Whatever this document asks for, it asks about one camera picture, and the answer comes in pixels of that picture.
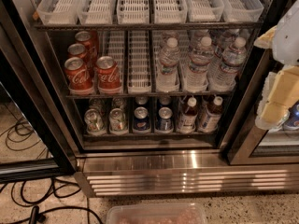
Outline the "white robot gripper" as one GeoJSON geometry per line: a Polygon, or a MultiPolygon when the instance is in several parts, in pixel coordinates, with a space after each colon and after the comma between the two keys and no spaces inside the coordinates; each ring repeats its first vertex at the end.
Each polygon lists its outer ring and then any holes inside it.
{"type": "Polygon", "coordinates": [[[270,72],[264,82],[259,103],[259,119],[265,124],[279,124],[299,100],[299,0],[266,33],[254,41],[260,49],[271,49],[276,61],[286,65],[270,72]]]}

